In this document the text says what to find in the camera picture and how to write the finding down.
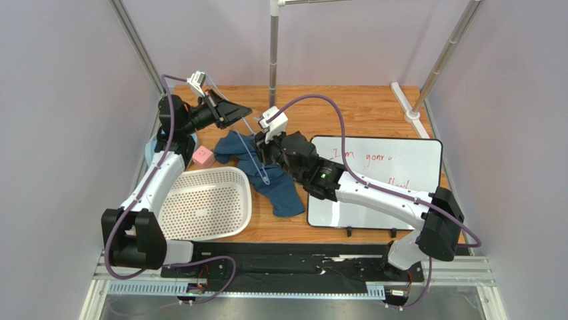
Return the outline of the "dark blue t shirt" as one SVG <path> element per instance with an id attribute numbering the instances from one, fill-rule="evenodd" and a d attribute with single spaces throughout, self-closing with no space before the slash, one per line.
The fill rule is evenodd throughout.
<path id="1" fill-rule="evenodd" d="M 248 177 L 256 192 L 268 198 L 276 217 L 294 217 L 305 212 L 305 206 L 296 190 L 295 182 L 281 168 L 264 166 L 251 145 L 253 136 L 230 131 L 221 138 L 214 157 L 221 164 L 237 161 L 236 168 Z"/>

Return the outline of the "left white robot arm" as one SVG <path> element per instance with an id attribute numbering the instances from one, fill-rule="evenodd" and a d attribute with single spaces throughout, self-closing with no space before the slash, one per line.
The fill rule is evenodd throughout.
<path id="1" fill-rule="evenodd" d="M 166 95 L 159 101 L 158 111 L 161 126 L 143 180 L 118 208 L 106 209 L 101 216 L 104 262 L 110 274 L 114 274 L 114 267 L 141 273 L 190 262 L 192 242 L 167 239 L 158 214 L 190 164 L 196 146 L 192 135 L 210 125 L 225 129 L 252 112 L 212 89 L 206 90 L 194 107 L 177 95 Z"/>

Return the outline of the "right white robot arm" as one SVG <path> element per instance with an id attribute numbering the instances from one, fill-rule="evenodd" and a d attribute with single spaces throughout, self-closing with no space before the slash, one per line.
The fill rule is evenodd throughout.
<path id="1" fill-rule="evenodd" d="M 426 258 L 454 260 L 464 216 L 449 189 L 437 187 L 429 193 L 364 182 L 346 165 L 319 156 L 316 146 L 300 132 L 266 137 L 260 132 L 251 141 L 260 162 L 278 166 L 310 196 L 360 205 L 412 226 L 410 234 L 388 246 L 384 264 L 405 271 Z"/>

